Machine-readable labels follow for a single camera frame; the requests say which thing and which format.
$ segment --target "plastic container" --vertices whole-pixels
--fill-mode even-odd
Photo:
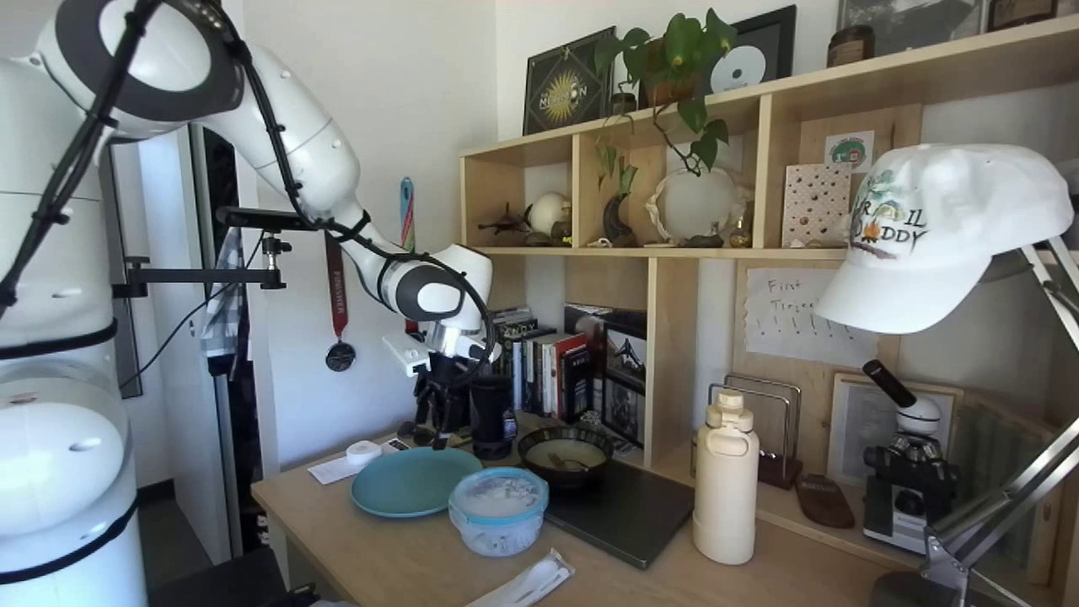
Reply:
[[[754,550],[758,435],[743,391],[718,391],[699,433],[696,542],[716,562]]]
[[[447,496],[447,519],[479,557],[515,557],[543,530],[551,490],[526,469],[483,469]]]

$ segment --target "blue bowl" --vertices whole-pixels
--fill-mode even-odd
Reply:
[[[447,519],[479,557],[515,557],[543,530],[551,490],[526,469],[483,469],[447,496]]]

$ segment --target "lamp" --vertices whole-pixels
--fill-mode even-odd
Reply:
[[[915,145],[877,158],[852,207],[851,250],[815,314],[877,333],[943,322],[991,258],[1017,250],[1079,346],[1079,271],[1060,241],[1071,225],[1067,179],[1011,145]],[[875,604],[968,604],[976,562],[1079,463],[1079,417],[1009,486],[926,530],[920,575],[886,575]],[[999,598],[1015,595],[980,576]]]

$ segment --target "cap brim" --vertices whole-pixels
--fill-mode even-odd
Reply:
[[[851,250],[815,299],[815,314],[875,333],[916,333],[943,322],[976,290],[987,264],[991,258],[899,268]]]

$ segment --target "wooden shelving unit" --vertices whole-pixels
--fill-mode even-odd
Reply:
[[[710,93],[708,110],[721,114],[743,141],[735,181],[751,188],[749,250],[595,246],[605,233],[605,201],[609,198],[609,187],[596,187],[600,145],[618,145],[636,167],[625,218],[636,235],[654,235],[645,198],[666,179],[669,153],[651,125],[651,107],[467,153],[460,163],[460,235],[495,260],[492,299],[526,299],[530,281],[523,281],[523,271],[532,260],[553,260],[567,283],[567,303],[646,309],[645,467],[654,469],[696,433],[692,388],[700,386],[696,344],[706,341],[699,323],[708,316],[708,309],[699,309],[700,264],[843,260],[839,250],[781,250],[786,167],[818,163],[806,150],[830,125],[851,131],[875,127],[885,150],[915,145],[920,141],[926,104],[1071,83],[1079,81],[1075,59],[1079,18],[1060,18]],[[678,136],[672,110],[659,122]],[[559,188],[573,201],[571,244],[507,246],[483,225],[495,222],[507,208],[523,214],[536,172],[562,176]]]

